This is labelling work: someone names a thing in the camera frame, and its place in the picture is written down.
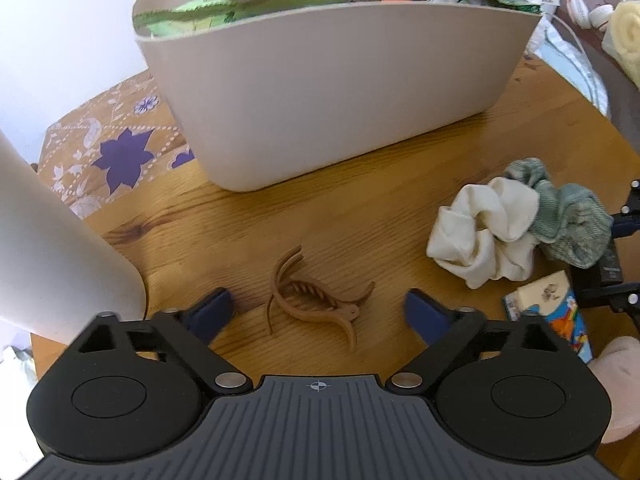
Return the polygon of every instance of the white scrunchie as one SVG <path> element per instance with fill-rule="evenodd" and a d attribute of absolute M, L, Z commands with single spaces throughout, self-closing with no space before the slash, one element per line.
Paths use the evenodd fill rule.
<path fill-rule="evenodd" d="M 505 277 L 526 280 L 533 272 L 536 238 L 527 233 L 538 212 L 539 195 L 501 176 L 489 184 L 467 184 L 451 206 L 441 206 L 427 256 L 478 288 Z"/>

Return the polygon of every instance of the towel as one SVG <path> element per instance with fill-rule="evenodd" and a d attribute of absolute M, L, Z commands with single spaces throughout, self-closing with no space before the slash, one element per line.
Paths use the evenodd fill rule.
<path fill-rule="evenodd" d="M 614 339 L 589 368 L 611 399 L 611 420 L 602 443 L 625 438 L 640 427 L 640 342 L 629 336 Z"/>
<path fill-rule="evenodd" d="M 427 256 L 463 278 L 469 288 L 502 277 L 526 280 L 538 243 L 527 229 L 538 212 L 538 200 L 530 187 L 503 177 L 488 185 L 466 185 L 451 206 L 438 210 Z"/>
<path fill-rule="evenodd" d="M 611 15 L 607 36 L 615 52 L 602 46 L 640 90 L 640 2 L 622 2 Z"/>
<path fill-rule="evenodd" d="M 592 191 L 578 184 L 556 189 L 538 158 L 515 160 L 504 176 L 540 195 L 538 214 L 529 232 L 542 243 L 540 248 L 547 258 L 581 269 L 598 261 L 611 238 L 613 218 Z"/>

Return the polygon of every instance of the red and white headphones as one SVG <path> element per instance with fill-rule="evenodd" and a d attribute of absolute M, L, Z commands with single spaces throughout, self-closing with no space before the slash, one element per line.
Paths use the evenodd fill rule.
<path fill-rule="evenodd" d="M 591 12 L 584 3 L 584 0 L 566 0 L 569 16 L 580 28 L 595 27 L 600 32 L 607 30 L 609 18 L 613 14 L 613 6 L 606 4 L 597 6 Z"/>

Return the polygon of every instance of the brown hair clip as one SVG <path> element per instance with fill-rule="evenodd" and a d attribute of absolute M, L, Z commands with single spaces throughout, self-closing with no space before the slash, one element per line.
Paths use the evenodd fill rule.
<path fill-rule="evenodd" d="M 271 319 L 269 318 L 269 309 L 275 299 L 284 312 L 300 321 L 330 322 L 340 325 L 347 333 L 350 351 L 355 351 L 356 333 L 351 322 L 360 314 L 360 306 L 369 299 L 369 296 L 373 292 L 375 282 L 369 283 L 364 292 L 359 296 L 349 298 L 337 294 L 324 283 L 313 278 L 303 276 L 300 273 L 292 276 L 290 275 L 292 268 L 303 259 L 302 254 L 298 254 L 301 250 L 302 247 L 297 246 L 284 254 L 284 256 L 278 260 L 275 269 L 273 269 L 273 275 L 271 277 L 271 297 L 264 309 L 264 317 L 267 322 L 269 334 L 271 335 L 273 333 Z M 326 304 L 326 308 L 323 310 L 300 310 L 284 297 L 285 294 L 291 295 L 292 293 L 312 296 Z"/>

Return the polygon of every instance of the wood grain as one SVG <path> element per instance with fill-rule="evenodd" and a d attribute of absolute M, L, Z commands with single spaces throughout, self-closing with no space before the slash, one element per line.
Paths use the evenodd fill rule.
<path fill-rule="evenodd" d="M 546 65 L 523 60 L 494 107 L 435 132 L 248 194 L 217 188 L 192 162 L 87 222 L 140 270 L 150 314 L 186 308 L 227 286 L 239 314 L 212 348 L 254 381 L 261 374 L 377 373 L 385 379 L 424 348 L 402 318 L 402 298 L 412 286 L 448 306 L 504 316 L 500 298 L 519 284 L 500 280 L 469 290 L 427 259 L 425 248 L 438 207 L 461 186 L 487 182 L 527 156 L 542 158 L 555 184 L 593 189 L 612 212 L 640 176 L 637 155 L 605 118 Z M 267 335 L 259 307 L 270 296 L 270 273 L 297 244 L 305 274 L 337 290 L 359 292 L 375 280 L 354 322 L 355 353 L 338 326 L 300 322 L 277 306 L 274 335 Z M 640 237 L 620 243 L 628 280 L 640 280 L 632 258 L 639 249 Z M 560 267 L 538 255 L 534 278 Z M 587 321 L 596 352 L 614 336 L 632 333 L 624 316 L 607 309 L 588 312 Z M 42 374 L 60 347 L 34 337 L 33 350 Z M 636 445 L 632 438 L 624 442 Z M 627 448 L 602 448 L 610 468 L 638 477 L 630 476 L 635 462 L 625 461 Z"/>

